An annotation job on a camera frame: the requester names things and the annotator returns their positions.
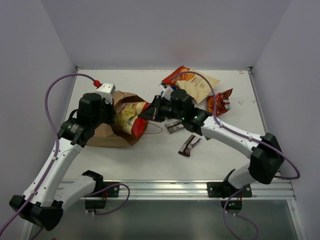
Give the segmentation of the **brown chocolate bar wrapper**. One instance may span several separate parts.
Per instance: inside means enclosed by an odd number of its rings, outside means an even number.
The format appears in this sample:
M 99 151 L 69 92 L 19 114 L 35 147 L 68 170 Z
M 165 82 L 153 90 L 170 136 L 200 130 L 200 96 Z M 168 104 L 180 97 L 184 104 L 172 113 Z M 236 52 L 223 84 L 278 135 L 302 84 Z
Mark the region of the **brown chocolate bar wrapper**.
M 165 127 L 170 134 L 173 134 L 185 128 L 181 120 L 175 120 L 173 122 L 166 123 Z

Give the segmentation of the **brown paper bag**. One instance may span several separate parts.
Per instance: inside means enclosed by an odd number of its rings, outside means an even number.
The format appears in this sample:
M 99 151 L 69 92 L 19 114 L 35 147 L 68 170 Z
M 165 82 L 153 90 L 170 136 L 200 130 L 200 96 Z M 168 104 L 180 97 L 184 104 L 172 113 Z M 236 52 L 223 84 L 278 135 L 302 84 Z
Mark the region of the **brown paper bag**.
M 119 90 L 114 92 L 113 100 L 115 114 L 121 103 L 147 102 L 136 94 Z M 146 133 L 148 123 L 149 121 L 147 122 L 143 135 Z M 91 147 L 129 147 L 135 145 L 141 137 L 135 138 L 132 135 L 115 128 L 115 123 L 103 123 L 95 130 L 94 136 L 88 140 L 87 145 Z

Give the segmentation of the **red chip bag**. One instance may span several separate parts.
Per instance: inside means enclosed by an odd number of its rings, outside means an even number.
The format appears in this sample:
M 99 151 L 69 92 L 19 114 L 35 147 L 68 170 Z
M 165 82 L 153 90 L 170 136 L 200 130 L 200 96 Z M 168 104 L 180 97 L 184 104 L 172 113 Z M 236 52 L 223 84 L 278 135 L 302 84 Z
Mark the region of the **red chip bag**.
M 139 115 L 149 106 L 150 103 L 145 101 L 122 102 L 116 110 L 115 128 L 139 139 L 148 124 L 148 121 L 144 118 L 139 118 Z

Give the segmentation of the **beige orange cassava chip bag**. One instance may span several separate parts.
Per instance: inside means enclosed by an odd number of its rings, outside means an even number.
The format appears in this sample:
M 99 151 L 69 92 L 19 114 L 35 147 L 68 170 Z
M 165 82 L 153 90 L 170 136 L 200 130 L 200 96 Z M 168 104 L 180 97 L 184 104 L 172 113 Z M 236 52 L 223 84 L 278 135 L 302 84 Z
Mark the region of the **beige orange cassava chip bag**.
M 196 72 L 204 76 L 214 88 L 220 80 L 204 75 L 203 73 L 194 69 L 180 66 L 173 73 L 162 80 L 162 83 L 177 89 L 183 89 L 189 94 L 197 104 L 202 102 L 212 91 L 208 83 L 199 75 L 195 73 L 183 73 L 183 72 Z

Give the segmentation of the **brown purple chocolate bar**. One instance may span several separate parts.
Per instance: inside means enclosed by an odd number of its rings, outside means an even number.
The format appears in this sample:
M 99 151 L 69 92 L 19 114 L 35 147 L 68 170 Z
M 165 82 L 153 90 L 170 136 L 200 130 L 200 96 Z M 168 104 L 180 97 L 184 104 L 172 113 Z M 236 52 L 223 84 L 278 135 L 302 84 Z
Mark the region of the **brown purple chocolate bar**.
M 191 134 L 189 138 L 184 142 L 182 147 L 179 149 L 178 154 L 184 157 L 191 156 L 191 150 L 201 142 L 201 138 Z

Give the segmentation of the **dark red snack bag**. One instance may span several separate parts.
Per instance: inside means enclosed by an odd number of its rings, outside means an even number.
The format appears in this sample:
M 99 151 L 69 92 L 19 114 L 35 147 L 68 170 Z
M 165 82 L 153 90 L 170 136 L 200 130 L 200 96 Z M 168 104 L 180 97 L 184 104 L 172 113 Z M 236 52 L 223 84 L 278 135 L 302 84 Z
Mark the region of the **dark red snack bag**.
M 232 92 L 233 92 L 233 89 L 231 88 L 216 94 L 216 116 L 217 117 L 231 110 L 229 97 L 231 96 Z M 206 110 L 211 114 L 214 113 L 214 98 L 212 95 L 206 98 Z

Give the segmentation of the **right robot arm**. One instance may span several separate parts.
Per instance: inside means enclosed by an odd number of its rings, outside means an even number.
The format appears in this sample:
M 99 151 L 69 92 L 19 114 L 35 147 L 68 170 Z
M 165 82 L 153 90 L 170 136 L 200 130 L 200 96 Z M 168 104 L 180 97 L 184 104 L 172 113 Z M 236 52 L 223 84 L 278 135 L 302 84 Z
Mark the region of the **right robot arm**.
M 235 196 L 241 188 L 253 182 L 268 185 L 284 162 L 280 145 L 273 134 L 260 136 L 217 120 L 212 113 L 196 107 L 185 90 L 173 91 L 170 99 L 156 95 L 138 117 L 154 122 L 179 120 L 187 131 L 208 140 L 218 140 L 249 159 L 248 164 L 231 170 L 222 182 L 209 186 L 210 197 Z

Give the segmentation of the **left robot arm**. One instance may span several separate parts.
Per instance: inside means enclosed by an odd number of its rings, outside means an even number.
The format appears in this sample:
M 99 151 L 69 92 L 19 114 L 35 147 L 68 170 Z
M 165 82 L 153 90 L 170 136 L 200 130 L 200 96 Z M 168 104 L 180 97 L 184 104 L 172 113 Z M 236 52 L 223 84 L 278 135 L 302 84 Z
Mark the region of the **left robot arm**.
M 79 100 L 76 117 L 65 121 L 58 132 L 58 142 L 33 183 L 22 195 L 13 195 L 9 205 L 24 220 L 47 231 L 61 221 L 63 213 L 80 198 L 103 193 L 103 177 L 93 171 L 63 190 L 58 187 L 76 156 L 101 124 L 113 123 L 115 109 L 110 93 L 86 93 Z

